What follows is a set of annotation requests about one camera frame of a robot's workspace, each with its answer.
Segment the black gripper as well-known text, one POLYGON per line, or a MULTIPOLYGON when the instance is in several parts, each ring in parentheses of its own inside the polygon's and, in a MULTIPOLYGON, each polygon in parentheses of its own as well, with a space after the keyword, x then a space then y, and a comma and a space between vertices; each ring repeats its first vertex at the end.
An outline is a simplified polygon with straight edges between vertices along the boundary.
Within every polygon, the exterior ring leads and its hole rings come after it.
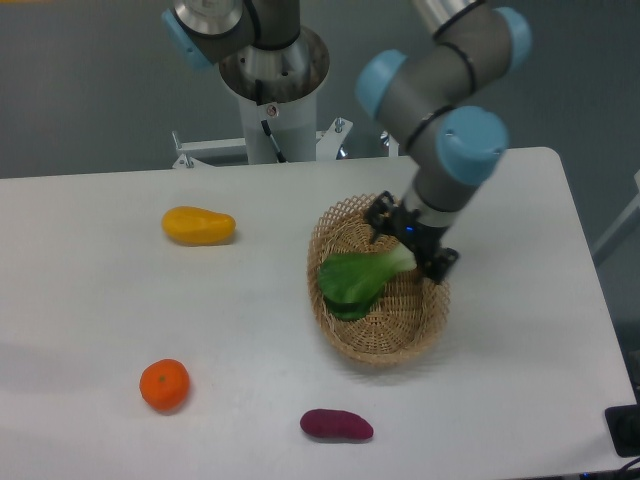
POLYGON ((442 284, 459 259, 455 249, 443 247, 441 239, 448 226, 426 225, 418 220, 418 210, 410 211, 403 203, 395 203, 388 191, 378 195, 364 213, 371 229, 369 243, 382 235, 394 236, 399 245, 390 253, 395 270, 423 270, 434 284, 442 284))

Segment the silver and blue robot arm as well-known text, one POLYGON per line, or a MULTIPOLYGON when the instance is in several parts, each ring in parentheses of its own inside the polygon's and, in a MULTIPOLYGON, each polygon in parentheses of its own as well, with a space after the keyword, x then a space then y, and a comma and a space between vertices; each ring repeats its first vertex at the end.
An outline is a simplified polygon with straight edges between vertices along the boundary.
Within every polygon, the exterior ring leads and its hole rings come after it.
MULTIPOLYGON (((433 50, 418 60, 384 51, 356 81, 363 110, 417 165, 402 200, 379 195, 365 219, 376 235, 406 246, 438 283, 458 260, 443 235, 509 143, 500 118, 468 99, 527 59, 532 34, 517 11, 483 1, 418 1, 415 9, 433 50)), ((298 2, 176 1, 161 19, 186 62, 217 67, 237 98, 250 163, 318 157, 316 96, 330 57, 301 23, 298 2)))

